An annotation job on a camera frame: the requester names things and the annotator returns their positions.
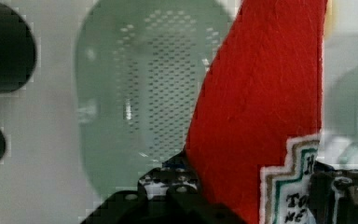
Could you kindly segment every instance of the embroidered patch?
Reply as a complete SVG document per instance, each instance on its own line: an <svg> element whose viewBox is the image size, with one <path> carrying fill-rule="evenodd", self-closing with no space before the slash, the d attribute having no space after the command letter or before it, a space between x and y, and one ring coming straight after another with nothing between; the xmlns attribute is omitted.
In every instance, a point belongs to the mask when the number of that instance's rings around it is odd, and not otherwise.
<svg viewBox="0 0 358 224"><path fill-rule="evenodd" d="M260 224L306 223L317 135L289 139L284 166L261 169Z"/></svg>

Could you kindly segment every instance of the red fabric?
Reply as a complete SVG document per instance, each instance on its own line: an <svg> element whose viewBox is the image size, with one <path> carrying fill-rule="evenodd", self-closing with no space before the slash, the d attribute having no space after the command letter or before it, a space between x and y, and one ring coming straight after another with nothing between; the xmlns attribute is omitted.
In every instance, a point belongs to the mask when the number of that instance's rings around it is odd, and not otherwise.
<svg viewBox="0 0 358 224"><path fill-rule="evenodd" d="M245 0L205 78L186 152L212 203L258 223L261 166L321 128L326 0Z"/></svg>

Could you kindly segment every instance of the green border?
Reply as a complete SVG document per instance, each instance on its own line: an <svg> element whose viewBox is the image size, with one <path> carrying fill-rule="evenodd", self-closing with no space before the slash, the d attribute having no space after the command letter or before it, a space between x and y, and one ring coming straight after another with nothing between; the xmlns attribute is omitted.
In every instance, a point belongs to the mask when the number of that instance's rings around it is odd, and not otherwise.
<svg viewBox="0 0 358 224"><path fill-rule="evenodd" d="M317 148L307 148L307 149L301 150L301 160L302 161L304 160L306 153L317 152L317 151L318 151ZM277 215L279 215L278 204L279 204L279 198L281 196L281 186L283 186L285 184L291 184L291 183L294 183L294 182L299 182L302 179L303 171L304 171L304 162L301 162L301 169L300 169L301 174L300 174L299 178L293 179L293 180L277 180L276 181L277 190L276 190L276 196L275 196L275 209L274 209L275 217L274 217L274 221L272 222L273 224L277 223L277 218L278 218Z"/></svg>

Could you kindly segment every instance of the white tag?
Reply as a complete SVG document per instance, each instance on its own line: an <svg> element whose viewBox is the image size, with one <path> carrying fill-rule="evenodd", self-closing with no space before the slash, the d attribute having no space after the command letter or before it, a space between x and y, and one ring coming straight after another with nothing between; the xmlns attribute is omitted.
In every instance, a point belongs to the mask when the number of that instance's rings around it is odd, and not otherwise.
<svg viewBox="0 0 358 224"><path fill-rule="evenodd" d="M263 167L260 224L304 224L308 221L309 183L319 135L287 141L284 166Z"/></svg>

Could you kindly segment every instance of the red flag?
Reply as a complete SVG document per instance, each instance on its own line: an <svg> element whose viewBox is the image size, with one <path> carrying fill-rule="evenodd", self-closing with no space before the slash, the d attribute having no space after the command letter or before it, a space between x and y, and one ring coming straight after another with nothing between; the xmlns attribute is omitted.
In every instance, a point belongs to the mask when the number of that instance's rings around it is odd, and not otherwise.
<svg viewBox="0 0 358 224"><path fill-rule="evenodd" d="M186 152L204 195L248 223L306 218L301 180L316 156L317 136L309 135L321 128L325 7L243 1L204 80ZM302 183L298 195L285 191L287 181Z"/></svg>

